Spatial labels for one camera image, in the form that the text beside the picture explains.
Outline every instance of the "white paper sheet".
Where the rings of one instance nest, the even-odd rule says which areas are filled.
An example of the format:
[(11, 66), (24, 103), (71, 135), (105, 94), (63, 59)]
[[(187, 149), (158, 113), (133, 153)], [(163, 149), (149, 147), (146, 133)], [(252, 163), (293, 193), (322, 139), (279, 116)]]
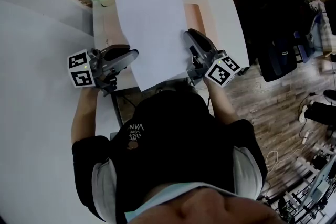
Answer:
[(141, 91), (185, 72), (190, 54), (182, 0), (116, 0), (120, 26), (132, 49), (131, 63)]

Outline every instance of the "wire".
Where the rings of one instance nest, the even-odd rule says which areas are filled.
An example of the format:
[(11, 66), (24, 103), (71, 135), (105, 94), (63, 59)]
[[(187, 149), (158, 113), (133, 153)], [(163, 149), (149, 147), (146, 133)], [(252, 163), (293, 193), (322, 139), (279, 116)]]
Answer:
[(134, 106), (134, 108), (136, 109), (136, 105), (128, 98), (126, 98), (125, 96), (122, 96), (127, 102), (129, 102), (132, 106)]
[(334, 86), (335, 86), (335, 91), (336, 91), (336, 82), (335, 82), (335, 71), (334, 71), (334, 65), (331, 61), (331, 67), (332, 67), (332, 75), (334, 77)]
[(304, 125), (302, 126), (302, 128), (301, 128), (301, 130), (300, 130), (300, 133), (299, 133), (299, 137), (300, 137), (301, 139), (303, 139), (303, 137), (301, 137), (300, 134), (301, 134), (303, 128), (305, 128), (305, 125), (306, 125), (306, 123), (307, 123), (307, 118), (306, 118), (305, 120), (306, 120), (306, 121), (305, 121)]
[(282, 163), (282, 162), (284, 162), (284, 161), (286, 161), (286, 160), (288, 160), (291, 156), (293, 156), (294, 154), (295, 154), (295, 152), (296, 151), (303, 151), (304, 150), (304, 148), (306, 147), (306, 145), (308, 144), (308, 141), (310, 140), (310, 137), (308, 138), (308, 140), (306, 141), (306, 143), (305, 143), (305, 145), (304, 145), (304, 147), (303, 148), (298, 148), (297, 150), (295, 150), (292, 154), (290, 154), (290, 156), (288, 157), (288, 158), (285, 158), (285, 159), (283, 159), (283, 160), (281, 160), (281, 161), (279, 161), (278, 162), (278, 151), (270, 151), (268, 154), (267, 154), (267, 157), (266, 157), (266, 160), (265, 160), (265, 163), (267, 162), (267, 158), (268, 158), (268, 155), (270, 154), (270, 153), (272, 153), (272, 152), (276, 152), (277, 153), (277, 161), (275, 162), (275, 165), (273, 166), (273, 168), (271, 169), (271, 171), (269, 171), (269, 165), (266, 165), (266, 167), (268, 167), (267, 168), (267, 174), (269, 174), (269, 173), (271, 173), (280, 163)]
[(271, 185), (271, 183), (269, 181), (266, 181), (266, 183), (269, 184), (269, 187), (268, 187), (267, 192), (265, 194), (265, 196), (268, 197), (267, 194), (268, 194), (269, 190), (271, 189), (272, 185)]

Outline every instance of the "wooden floor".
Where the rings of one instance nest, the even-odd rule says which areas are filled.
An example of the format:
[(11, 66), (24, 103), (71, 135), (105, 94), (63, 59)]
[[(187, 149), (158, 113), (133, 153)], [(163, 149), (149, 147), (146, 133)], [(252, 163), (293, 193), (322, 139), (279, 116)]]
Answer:
[[(253, 124), (264, 158), (266, 159), (270, 151), (275, 150), (278, 151), (279, 161), (288, 158), (278, 162), (273, 169), (277, 154), (269, 154), (266, 164), (270, 166), (270, 172), (262, 191), (264, 195), (272, 197), (302, 177), (305, 169), (295, 161), (296, 157), (302, 155), (307, 160), (311, 159), (315, 151), (314, 143), (325, 141), (327, 126), (307, 120), (301, 136), (304, 136), (307, 130), (312, 133), (306, 145), (302, 145), (299, 132), (303, 124), (298, 121), (298, 109), (300, 102), (310, 92), (323, 94), (324, 90), (335, 88), (332, 74), (329, 58), (311, 59), (306, 64), (299, 63), (292, 73), (273, 82), (265, 82), (260, 75), (259, 65), (253, 65), (244, 76), (237, 76), (225, 87), (238, 115)], [(196, 88), (207, 101), (206, 86), (200, 83)], [(153, 93), (154, 91), (149, 91), (125, 96), (137, 105)], [(310, 100), (327, 103), (324, 97), (314, 96), (306, 98), (302, 105), (308, 104)], [(123, 98), (118, 98), (118, 104), (123, 120), (129, 119), (134, 111), (133, 107)]]

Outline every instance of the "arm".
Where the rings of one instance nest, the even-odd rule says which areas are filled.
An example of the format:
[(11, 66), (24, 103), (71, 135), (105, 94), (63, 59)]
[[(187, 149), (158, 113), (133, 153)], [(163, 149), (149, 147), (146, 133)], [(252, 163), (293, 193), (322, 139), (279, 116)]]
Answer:
[(224, 89), (207, 78), (204, 78), (204, 82), (208, 86), (215, 118), (225, 125), (238, 121), (239, 117), (231, 105)]
[(99, 89), (83, 88), (72, 123), (71, 142), (95, 136), (96, 108)]

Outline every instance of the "black t-shirt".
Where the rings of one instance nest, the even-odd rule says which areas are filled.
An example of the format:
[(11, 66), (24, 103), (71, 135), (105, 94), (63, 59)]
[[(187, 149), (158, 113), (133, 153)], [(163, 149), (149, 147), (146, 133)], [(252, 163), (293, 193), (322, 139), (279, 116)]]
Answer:
[(136, 210), (160, 184), (205, 182), (234, 192), (234, 146), (249, 149), (264, 182), (266, 165), (250, 122), (225, 126), (198, 94), (164, 91), (142, 101), (112, 141), (96, 136), (73, 145), (77, 192), (98, 216), (90, 193), (92, 169), (108, 158), (117, 174), (117, 223), (126, 223), (124, 212)]

